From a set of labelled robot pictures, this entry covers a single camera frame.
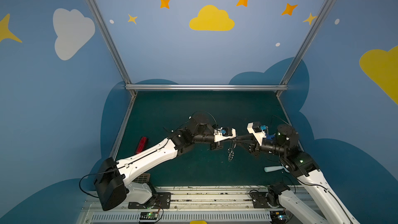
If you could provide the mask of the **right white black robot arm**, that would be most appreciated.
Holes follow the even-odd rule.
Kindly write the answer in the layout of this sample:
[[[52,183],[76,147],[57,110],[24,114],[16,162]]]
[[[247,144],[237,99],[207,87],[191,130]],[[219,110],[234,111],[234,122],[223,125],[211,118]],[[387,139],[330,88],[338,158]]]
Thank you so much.
[[[279,157],[287,170],[315,201],[321,214],[303,203],[285,183],[268,187],[266,202],[270,207],[282,207],[304,224],[357,224],[358,220],[335,194],[314,159],[299,147],[299,134],[288,124],[281,124],[272,138],[267,127],[258,122],[247,125],[248,135],[237,136],[235,143],[248,145],[248,151]]]

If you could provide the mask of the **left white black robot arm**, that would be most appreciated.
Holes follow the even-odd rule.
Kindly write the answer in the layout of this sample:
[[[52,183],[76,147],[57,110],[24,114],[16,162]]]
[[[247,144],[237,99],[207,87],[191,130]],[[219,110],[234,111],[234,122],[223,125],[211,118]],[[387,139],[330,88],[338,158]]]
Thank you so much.
[[[191,151],[195,144],[209,144],[217,149],[222,142],[236,138],[236,130],[210,124],[202,114],[193,114],[188,121],[171,132],[160,143],[131,157],[104,160],[97,173],[93,173],[93,184],[103,211],[109,211],[124,201],[145,204],[156,195],[148,183],[136,183],[135,179],[150,169]]]

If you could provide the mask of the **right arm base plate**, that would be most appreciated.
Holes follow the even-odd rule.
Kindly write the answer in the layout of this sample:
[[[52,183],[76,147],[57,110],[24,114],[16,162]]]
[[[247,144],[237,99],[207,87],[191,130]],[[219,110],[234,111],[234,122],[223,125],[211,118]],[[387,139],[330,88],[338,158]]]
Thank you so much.
[[[273,192],[251,190],[249,196],[252,199],[254,208],[282,208],[278,195]]]

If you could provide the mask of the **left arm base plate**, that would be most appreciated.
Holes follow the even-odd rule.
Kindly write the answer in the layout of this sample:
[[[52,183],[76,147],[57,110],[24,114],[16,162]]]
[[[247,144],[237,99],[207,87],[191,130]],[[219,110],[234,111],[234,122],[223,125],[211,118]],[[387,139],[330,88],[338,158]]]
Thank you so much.
[[[128,209],[145,209],[161,207],[162,209],[169,209],[171,204],[170,192],[159,192],[154,194],[147,202],[140,204],[137,202],[129,202]]]

